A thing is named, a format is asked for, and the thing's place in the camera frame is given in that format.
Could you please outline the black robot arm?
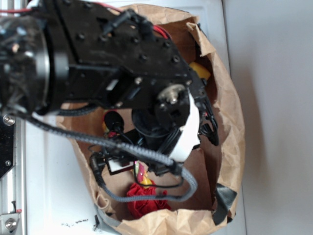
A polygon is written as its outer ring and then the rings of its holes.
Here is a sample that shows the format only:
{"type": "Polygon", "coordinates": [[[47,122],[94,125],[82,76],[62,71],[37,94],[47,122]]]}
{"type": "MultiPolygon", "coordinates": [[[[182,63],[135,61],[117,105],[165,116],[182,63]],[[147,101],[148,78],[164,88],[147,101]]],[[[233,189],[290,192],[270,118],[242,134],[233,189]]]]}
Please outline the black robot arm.
{"type": "Polygon", "coordinates": [[[0,112],[81,115],[130,109],[134,130],[96,140],[115,160],[143,160],[156,174],[179,173],[200,136],[219,144],[205,81],[175,43],[132,9],[119,14],[81,0],[42,0],[0,20],[0,112]]]}

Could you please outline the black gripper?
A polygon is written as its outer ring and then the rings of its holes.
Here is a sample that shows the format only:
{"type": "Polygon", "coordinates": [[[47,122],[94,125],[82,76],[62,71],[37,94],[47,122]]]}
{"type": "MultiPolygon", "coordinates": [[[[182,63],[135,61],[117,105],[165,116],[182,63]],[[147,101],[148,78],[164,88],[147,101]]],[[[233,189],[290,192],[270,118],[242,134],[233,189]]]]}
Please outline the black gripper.
{"type": "Polygon", "coordinates": [[[104,85],[104,137],[163,154],[170,164],[146,160],[160,176],[178,173],[178,164],[205,136],[219,144],[218,124],[206,93],[210,75],[156,77],[115,73],[104,85]]]}

